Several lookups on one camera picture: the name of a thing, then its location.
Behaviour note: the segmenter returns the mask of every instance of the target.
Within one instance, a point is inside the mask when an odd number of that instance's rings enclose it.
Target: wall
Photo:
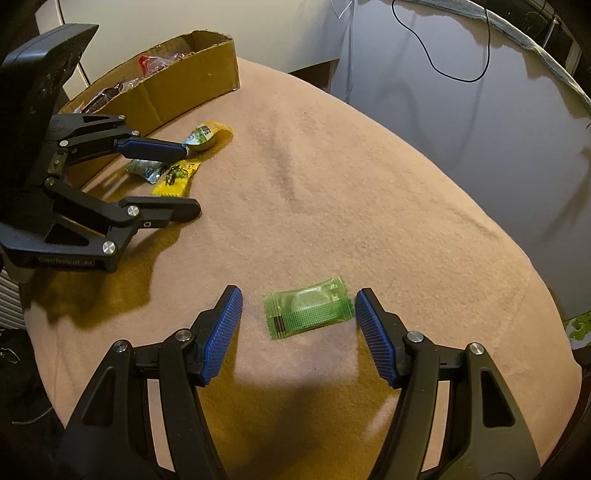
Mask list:
[[[59,25],[57,0],[37,13],[43,33]],[[283,72],[339,57],[348,14],[340,20],[330,0],[60,0],[65,22],[96,23],[82,57],[92,82],[159,42],[196,29],[231,35],[238,56]],[[342,11],[346,4],[335,0]],[[84,88],[66,86],[70,97]]]
[[[486,24],[398,2],[434,64],[474,78]],[[492,31],[478,83],[438,75],[390,1],[355,8],[350,104],[421,151],[521,246],[564,318],[591,310],[591,132],[578,97],[538,57]],[[345,98],[347,42],[332,92]]]

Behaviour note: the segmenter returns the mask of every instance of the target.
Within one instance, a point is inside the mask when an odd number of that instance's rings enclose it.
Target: green candy wrapper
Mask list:
[[[273,340],[345,322],[353,315],[347,286],[340,277],[265,296],[265,317]]]

